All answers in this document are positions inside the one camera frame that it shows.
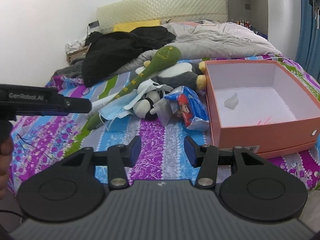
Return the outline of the left hand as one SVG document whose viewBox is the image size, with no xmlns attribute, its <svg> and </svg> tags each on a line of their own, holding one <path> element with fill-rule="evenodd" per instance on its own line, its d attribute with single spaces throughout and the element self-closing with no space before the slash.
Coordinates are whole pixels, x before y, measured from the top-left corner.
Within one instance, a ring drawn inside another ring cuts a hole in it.
<svg viewBox="0 0 320 240">
<path fill-rule="evenodd" d="M 8 181 L 10 177 L 10 163 L 12 161 L 12 153 L 14 149 L 14 143 L 12 137 L 9 136 L 1 143 L 1 155 L 0 155 L 0 199 L 3 199 L 7 192 Z"/>
</svg>

